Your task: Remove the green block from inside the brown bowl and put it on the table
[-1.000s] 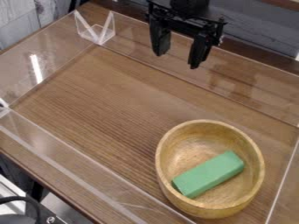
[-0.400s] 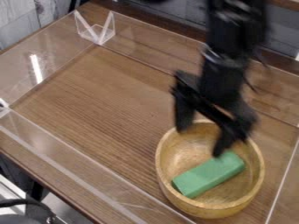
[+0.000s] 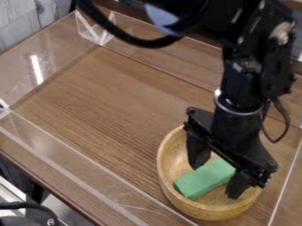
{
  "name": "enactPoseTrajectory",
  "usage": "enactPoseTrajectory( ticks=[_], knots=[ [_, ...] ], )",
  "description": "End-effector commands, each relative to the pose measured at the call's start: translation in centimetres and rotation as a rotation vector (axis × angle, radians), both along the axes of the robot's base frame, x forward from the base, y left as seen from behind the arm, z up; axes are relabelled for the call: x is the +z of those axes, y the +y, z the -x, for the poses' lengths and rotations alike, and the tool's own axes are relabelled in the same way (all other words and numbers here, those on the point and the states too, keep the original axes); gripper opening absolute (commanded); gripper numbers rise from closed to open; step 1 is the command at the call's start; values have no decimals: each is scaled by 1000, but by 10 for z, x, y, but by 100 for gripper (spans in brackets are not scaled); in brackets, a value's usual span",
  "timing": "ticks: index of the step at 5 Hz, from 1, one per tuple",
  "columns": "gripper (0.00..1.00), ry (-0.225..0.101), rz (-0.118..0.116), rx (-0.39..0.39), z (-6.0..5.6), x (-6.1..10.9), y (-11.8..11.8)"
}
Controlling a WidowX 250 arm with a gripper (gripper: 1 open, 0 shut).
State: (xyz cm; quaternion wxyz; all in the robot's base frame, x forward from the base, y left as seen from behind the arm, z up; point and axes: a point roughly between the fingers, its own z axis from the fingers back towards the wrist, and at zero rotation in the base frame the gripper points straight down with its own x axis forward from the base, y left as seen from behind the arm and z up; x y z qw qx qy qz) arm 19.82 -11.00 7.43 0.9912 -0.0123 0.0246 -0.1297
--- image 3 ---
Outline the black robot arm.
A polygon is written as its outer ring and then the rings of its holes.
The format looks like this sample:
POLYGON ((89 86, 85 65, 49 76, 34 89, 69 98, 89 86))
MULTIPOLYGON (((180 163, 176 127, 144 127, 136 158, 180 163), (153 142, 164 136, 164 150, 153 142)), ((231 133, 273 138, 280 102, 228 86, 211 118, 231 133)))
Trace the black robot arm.
POLYGON ((191 168, 216 154, 233 167, 225 195, 236 199, 251 187, 264 187, 277 165, 260 140, 264 120, 280 109, 296 77, 291 51, 295 41, 292 11, 280 0, 140 0, 161 37, 130 35, 98 10, 94 0, 77 0, 78 9, 120 41, 158 49, 191 34, 221 45, 224 72, 215 91, 215 109, 185 110, 185 150, 191 168))

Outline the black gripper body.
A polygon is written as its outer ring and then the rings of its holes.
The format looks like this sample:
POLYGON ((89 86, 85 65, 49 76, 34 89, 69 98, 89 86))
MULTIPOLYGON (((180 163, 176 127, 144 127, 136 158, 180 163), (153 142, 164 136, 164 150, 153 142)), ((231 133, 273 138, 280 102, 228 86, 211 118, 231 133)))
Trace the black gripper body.
POLYGON ((235 169, 247 170, 256 180, 256 187, 264 187, 277 165, 259 138, 268 103, 253 109, 227 108, 215 100, 215 111, 197 107, 185 109, 184 131, 207 138, 213 152, 235 169))

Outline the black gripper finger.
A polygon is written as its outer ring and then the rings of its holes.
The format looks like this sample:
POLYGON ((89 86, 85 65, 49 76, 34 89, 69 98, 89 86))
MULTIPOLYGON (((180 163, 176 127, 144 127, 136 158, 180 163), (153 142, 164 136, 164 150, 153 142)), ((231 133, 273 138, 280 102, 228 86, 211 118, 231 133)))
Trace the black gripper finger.
POLYGON ((225 186, 227 197, 236 200, 249 186, 256 186, 256 180, 251 177, 247 170, 237 170, 225 186))
POLYGON ((188 131, 185 133, 185 150, 188 165, 196 170, 205 164, 211 156, 211 147, 207 138, 188 131))

